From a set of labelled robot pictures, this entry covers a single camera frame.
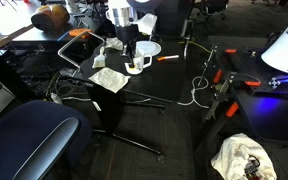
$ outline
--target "white mug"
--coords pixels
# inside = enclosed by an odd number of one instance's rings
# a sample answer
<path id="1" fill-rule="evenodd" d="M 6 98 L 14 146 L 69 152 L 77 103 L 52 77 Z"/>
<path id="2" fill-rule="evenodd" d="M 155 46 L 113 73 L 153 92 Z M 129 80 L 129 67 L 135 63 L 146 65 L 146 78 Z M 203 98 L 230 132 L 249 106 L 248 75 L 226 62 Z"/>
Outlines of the white mug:
<path id="1" fill-rule="evenodd" d="M 144 58 L 150 58 L 149 62 L 144 64 Z M 135 57 L 133 58 L 134 68 L 130 68 L 129 63 L 125 63 L 126 71 L 129 74 L 140 74 L 144 68 L 152 65 L 152 55 L 144 55 L 144 51 L 140 49 L 136 49 Z"/>

